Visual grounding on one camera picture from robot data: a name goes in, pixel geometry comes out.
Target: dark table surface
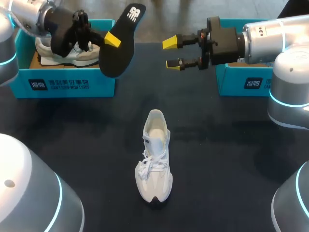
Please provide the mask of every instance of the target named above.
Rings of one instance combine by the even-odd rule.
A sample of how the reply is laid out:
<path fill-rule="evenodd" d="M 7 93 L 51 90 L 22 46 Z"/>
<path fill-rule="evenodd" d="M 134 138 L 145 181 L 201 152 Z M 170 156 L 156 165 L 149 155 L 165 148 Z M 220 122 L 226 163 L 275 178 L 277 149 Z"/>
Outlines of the dark table surface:
<path fill-rule="evenodd" d="M 214 68 L 165 68 L 166 59 L 197 56 L 197 46 L 138 44 L 114 98 L 17 100 L 4 87 L 0 133 L 25 143 L 77 192 L 85 232 L 273 232 L 272 197 L 308 160 L 309 133 L 274 125 L 267 98 L 219 97 Z M 161 210 L 146 206 L 134 177 L 151 109 L 171 131 L 174 182 Z"/>

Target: logo on box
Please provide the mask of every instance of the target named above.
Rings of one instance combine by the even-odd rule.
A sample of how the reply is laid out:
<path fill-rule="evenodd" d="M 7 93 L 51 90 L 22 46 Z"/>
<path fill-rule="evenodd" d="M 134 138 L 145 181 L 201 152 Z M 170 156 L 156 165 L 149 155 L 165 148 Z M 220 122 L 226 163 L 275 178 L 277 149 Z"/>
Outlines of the logo on box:
<path fill-rule="evenodd" d="M 43 79 L 29 79 L 32 90 L 48 90 Z"/>
<path fill-rule="evenodd" d="M 263 79 L 261 77 L 249 77 L 246 80 L 245 87 L 246 89 L 259 89 Z"/>

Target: shoe tongue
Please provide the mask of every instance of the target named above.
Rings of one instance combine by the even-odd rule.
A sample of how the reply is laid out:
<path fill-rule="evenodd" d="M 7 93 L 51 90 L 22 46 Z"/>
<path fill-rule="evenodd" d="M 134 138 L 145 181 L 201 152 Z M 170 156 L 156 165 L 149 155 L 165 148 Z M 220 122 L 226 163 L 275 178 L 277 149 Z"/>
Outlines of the shoe tongue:
<path fill-rule="evenodd" d="M 164 145 L 160 138 L 149 137 L 148 133 L 143 135 L 146 150 L 151 156 L 160 156 L 164 151 Z"/>

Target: blue box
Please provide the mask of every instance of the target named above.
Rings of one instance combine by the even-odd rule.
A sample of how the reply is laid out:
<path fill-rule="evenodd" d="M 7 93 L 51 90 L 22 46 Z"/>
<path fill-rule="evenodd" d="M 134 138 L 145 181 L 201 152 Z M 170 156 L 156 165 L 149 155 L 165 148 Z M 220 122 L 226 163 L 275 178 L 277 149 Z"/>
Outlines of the blue box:
<path fill-rule="evenodd" d="M 265 19 L 221 19 L 221 26 L 236 27 L 243 31 L 247 23 L 266 21 Z M 272 67 L 230 67 L 228 64 L 216 65 L 217 83 L 221 96 L 269 96 Z M 256 88 L 245 88 L 248 83 L 256 83 Z"/>
<path fill-rule="evenodd" d="M 114 20 L 90 20 L 94 29 L 108 31 Z M 19 75 L 10 84 L 16 98 L 87 98 L 114 96 L 115 80 L 99 68 L 29 69 L 35 38 L 19 30 L 15 39 Z"/>

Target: shoelace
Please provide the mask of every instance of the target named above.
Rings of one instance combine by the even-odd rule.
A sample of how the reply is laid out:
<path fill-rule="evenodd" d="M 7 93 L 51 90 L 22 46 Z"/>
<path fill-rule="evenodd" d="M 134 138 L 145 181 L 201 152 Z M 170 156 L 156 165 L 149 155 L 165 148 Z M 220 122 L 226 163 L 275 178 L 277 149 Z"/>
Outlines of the shoelace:
<path fill-rule="evenodd" d="M 142 161 L 142 164 L 139 168 L 139 176 L 141 179 L 147 179 L 149 172 L 161 172 L 164 171 L 164 168 L 168 167 L 169 161 L 167 159 L 162 159 L 166 154 L 166 150 L 162 154 L 153 159 L 152 156 L 149 156 L 148 152 L 144 150 L 143 155 L 145 159 Z"/>
<path fill-rule="evenodd" d="M 92 43 L 91 43 L 91 42 L 88 43 L 88 47 L 89 47 L 88 52 L 91 52 L 91 51 L 93 50 L 93 46 L 92 46 Z M 78 43 L 76 43 L 76 44 L 74 45 L 74 50 L 75 50 L 76 53 L 81 53 L 81 52 L 83 52 L 83 50 L 79 48 Z"/>

